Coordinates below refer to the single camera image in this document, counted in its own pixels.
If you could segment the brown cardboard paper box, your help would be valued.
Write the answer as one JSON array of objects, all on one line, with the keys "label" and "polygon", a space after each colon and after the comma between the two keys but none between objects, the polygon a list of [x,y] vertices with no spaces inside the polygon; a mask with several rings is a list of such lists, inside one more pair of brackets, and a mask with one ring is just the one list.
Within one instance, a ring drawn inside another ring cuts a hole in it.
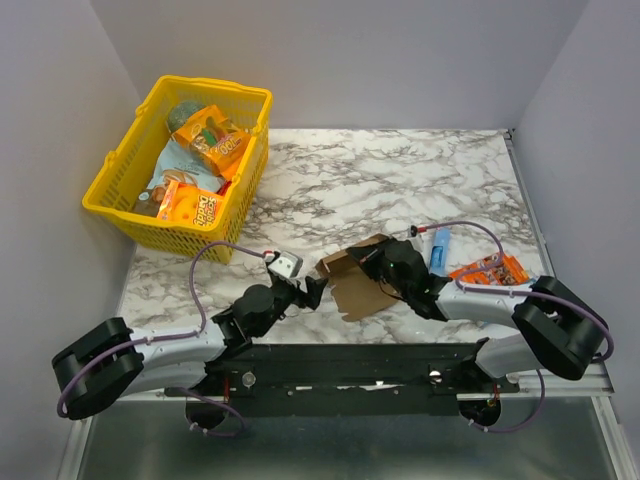
[{"label": "brown cardboard paper box", "polygon": [[329,279],[330,293],[345,322],[361,321],[396,304],[389,287],[371,280],[345,250],[318,261],[316,271]]}]

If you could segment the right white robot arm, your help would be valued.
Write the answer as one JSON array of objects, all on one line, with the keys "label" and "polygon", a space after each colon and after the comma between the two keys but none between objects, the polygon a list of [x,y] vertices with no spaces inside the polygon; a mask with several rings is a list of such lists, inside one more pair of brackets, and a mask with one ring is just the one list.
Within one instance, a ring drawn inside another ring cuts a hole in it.
[{"label": "right white robot arm", "polygon": [[394,238],[350,247],[347,254],[367,277],[390,285],[422,318],[515,329],[509,337],[480,341],[461,365],[461,382],[471,391],[529,370],[544,369],[576,381],[595,358],[609,356],[602,346],[613,346],[606,322],[554,277],[513,287],[460,283],[431,273],[409,241]]}]

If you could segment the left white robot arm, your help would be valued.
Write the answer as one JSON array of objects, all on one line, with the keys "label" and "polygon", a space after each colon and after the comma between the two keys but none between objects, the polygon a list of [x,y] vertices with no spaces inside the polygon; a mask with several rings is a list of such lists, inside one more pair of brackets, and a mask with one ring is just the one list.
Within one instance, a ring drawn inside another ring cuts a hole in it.
[{"label": "left white robot arm", "polygon": [[85,419],[123,396],[159,388],[212,394],[222,380],[212,361],[246,350],[292,305],[316,310],[327,283],[307,276],[301,286],[273,275],[269,286],[248,287],[229,308],[191,330],[132,329],[121,317],[107,319],[52,359],[60,388],[57,414]]}]

